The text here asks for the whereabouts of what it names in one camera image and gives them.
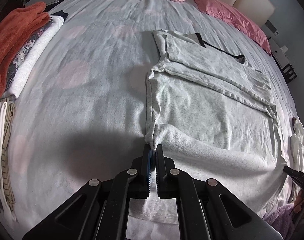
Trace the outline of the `person's right hand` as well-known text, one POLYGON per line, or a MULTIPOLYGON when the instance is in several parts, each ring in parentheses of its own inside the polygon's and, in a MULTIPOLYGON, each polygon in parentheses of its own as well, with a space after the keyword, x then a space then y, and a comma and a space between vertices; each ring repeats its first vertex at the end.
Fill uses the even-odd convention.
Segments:
POLYGON ((294 202, 294 213, 300 213, 304 207, 304 190, 301 189, 294 202))

